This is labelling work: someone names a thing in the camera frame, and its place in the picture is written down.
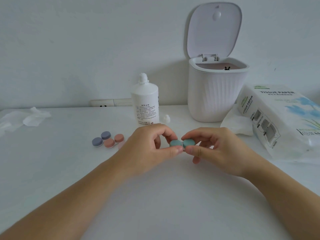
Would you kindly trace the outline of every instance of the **white trash can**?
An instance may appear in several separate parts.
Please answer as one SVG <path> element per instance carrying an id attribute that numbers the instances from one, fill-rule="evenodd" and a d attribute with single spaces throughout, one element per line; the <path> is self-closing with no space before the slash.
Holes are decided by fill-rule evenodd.
<path id="1" fill-rule="evenodd" d="M 191 16 L 188 108 L 197 121 L 222 121 L 242 88 L 249 65 L 228 57 L 241 20 L 241 9 L 226 2 L 202 4 Z"/>

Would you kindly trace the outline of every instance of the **person's left arm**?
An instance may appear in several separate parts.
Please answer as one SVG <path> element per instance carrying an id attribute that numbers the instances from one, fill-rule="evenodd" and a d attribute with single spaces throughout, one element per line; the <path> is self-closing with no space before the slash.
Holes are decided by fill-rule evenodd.
<path id="1" fill-rule="evenodd" d="M 177 139 L 162 124 L 136 129 L 116 154 L 16 222 L 0 240 L 79 239 L 115 188 L 182 153 L 182 146 L 159 149 L 160 135 L 168 143 Z"/>

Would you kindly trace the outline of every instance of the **trash can lid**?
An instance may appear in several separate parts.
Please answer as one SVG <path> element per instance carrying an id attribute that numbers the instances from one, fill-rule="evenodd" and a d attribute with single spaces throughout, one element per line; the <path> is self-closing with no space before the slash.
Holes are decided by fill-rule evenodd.
<path id="1" fill-rule="evenodd" d="M 241 9 L 234 3 L 212 2 L 198 6 L 189 23 L 189 57 L 201 54 L 229 56 L 238 38 L 241 20 Z"/>

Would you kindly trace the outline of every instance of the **electrical outlet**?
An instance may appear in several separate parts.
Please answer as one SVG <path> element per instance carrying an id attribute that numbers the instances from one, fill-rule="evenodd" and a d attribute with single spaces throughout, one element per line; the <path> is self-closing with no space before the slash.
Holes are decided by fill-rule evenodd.
<path id="1" fill-rule="evenodd" d="M 132 106 L 132 100 L 130 98 L 121 98 L 121 99 L 114 99 L 114 105 L 118 106 Z"/>
<path id="2" fill-rule="evenodd" d="M 98 99 L 90 101 L 91 107 L 114 107 L 113 99 Z"/>

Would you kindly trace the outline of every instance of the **white bottle cap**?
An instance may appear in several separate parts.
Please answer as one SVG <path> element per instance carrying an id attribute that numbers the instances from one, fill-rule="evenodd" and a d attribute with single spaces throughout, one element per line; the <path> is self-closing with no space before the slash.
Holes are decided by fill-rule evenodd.
<path id="1" fill-rule="evenodd" d="M 140 73 L 139 76 L 140 76 L 140 77 L 139 77 L 139 83 L 140 83 L 140 84 L 146 84 L 146 83 L 149 82 L 146 73 Z"/>
<path id="2" fill-rule="evenodd" d="M 163 121 L 164 121 L 165 124 L 170 123 L 170 117 L 169 117 L 168 114 L 166 114 L 165 117 L 163 117 Z"/>

